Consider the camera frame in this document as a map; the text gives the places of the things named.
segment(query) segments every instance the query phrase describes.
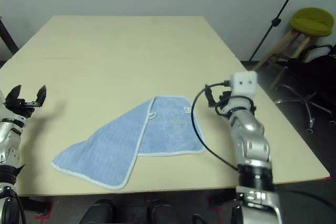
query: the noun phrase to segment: stool seat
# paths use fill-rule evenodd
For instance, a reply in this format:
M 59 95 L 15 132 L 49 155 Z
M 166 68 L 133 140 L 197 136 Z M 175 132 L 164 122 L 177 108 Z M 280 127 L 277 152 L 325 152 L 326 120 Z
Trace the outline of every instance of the stool seat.
M 315 37 L 325 37 L 332 33 L 334 19 L 325 10 L 309 7 L 296 12 L 289 24 L 301 33 Z

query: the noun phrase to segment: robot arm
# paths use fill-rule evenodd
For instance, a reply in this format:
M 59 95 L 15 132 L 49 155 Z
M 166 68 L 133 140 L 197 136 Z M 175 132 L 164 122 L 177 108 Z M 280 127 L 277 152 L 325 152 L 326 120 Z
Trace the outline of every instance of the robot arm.
M 264 127 L 254 117 L 255 108 L 250 102 L 256 92 L 257 75 L 252 71 L 236 73 L 226 83 L 231 91 L 223 92 L 216 106 L 221 108 L 217 113 L 224 116 L 230 125 L 238 166 L 239 186 L 236 187 L 236 194 L 240 205 L 233 210 L 234 223 L 281 224 L 270 148 L 264 137 Z M 211 91 L 205 92 L 208 101 L 213 101 Z
M 21 134 L 34 107 L 43 105 L 46 87 L 37 93 L 35 102 L 18 99 L 21 86 L 16 86 L 6 97 L 0 92 L 0 223 L 19 223 L 19 214 L 25 224 L 25 216 L 15 191 L 16 177 L 23 168 L 19 167 L 19 145 Z

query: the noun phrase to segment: red tape mark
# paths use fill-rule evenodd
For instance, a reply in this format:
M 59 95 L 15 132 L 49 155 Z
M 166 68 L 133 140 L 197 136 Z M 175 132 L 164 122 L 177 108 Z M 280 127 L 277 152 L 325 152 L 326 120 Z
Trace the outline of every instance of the red tape mark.
M 52 211 L 52 208 L 53 208 L 53 207 L 54 207 L 54 203 L 51 202 L 49 213 L 48 213 L 46 216 L 35 216 L 35 220 L 40 220 L 40 224 L 43 224 L 43 222 L 44 222 L 45 220 L 48 220 L 48 219 L 50 218 L 51 211 Z
M 205 199 L 206 199 L 206 202 L 208 203 L 208 206 L 210 207 L 210 204 L 209 204 L 209 199 L 210 199 L 210 195 L 207 195 L 207 196 L 205 196 Z M 219 214 L 220 212 L 222 212 L 223 211 L 223 208 L 222 207 L 218 207 L 218 208 L 211 208 L 210 209 L 210 211 L 211 212 L 214 212 L 215 214 L 216 214 L 216 216 L 217 216 L 217 220 L 218 220 L 218 224 L 221 224 L 222 222 L 221 222 L 221 215 Z
M 325 178 L 322 178 L 322 179 L 319 179 L 319 181 L 325 181 L 325 180 L 331 180 L 331 177 L 325 177 Z
M 147 198 L 147 194 L 143 194 L 143 198 L 145 200 L 145 205 L 148 206 L 148 198 Z
M 210 203 L 209 203 L 210 195 L 205 196 L 205 198 L 206 198 L 206 202 L 208 203 L 208 206 L 210 207 Z M 211 208 L 210 211 L 211 212 L 221 212 L 223 211 L 223 208 L 222 207 Z

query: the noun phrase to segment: black pole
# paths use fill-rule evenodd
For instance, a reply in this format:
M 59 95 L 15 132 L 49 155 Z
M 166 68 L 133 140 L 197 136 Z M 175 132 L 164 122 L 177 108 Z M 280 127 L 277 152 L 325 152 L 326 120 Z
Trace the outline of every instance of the black pole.
M 0 37 L 8 47 L 8 49 L 11 51 L 11 53 L 14 55 L 16 52 L 19 51 L 17 45 L 13 41 L 11 35 L 7 31 L 4 23 L 0 20 Z
M 248 61 L 251 61 L 254 57 L 254 55 L 257 53 L 257 51 L 259 50 L 259 48 L 261 47 L 261 45 L 264 43 L 264 40 L 266 39 L 266 37 L 268 36 L 269 32 L 272 30 L 273 27 L 276 27 L 280 24 L 281 19 L 279 18 L 280 14 L 282 13 L 282 11 L 285 9 L 287 3 L 289 0 L 286 0 L 285 3 L 283 4 L 281 10 L 279 11 L 277 17 L 275 19 L 272 20 L 270 27 L 268 28 L 267 32 L 265 33 L 265 35 L 263 36 L 261 42 L 259 43 L 259 45 L 257 46 L 256 50 L 254 50 L 252 56 L 249 58 Z

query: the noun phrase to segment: blue towel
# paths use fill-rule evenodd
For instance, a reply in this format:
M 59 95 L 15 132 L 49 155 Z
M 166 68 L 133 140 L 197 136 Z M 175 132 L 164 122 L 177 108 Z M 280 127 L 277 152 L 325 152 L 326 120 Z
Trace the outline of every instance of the blue towel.
M 123 188 L 137 156 L 204 152 L 184 97 L 157 96 L 98 129 L 54 158 L 51 166 L 109 190 Z

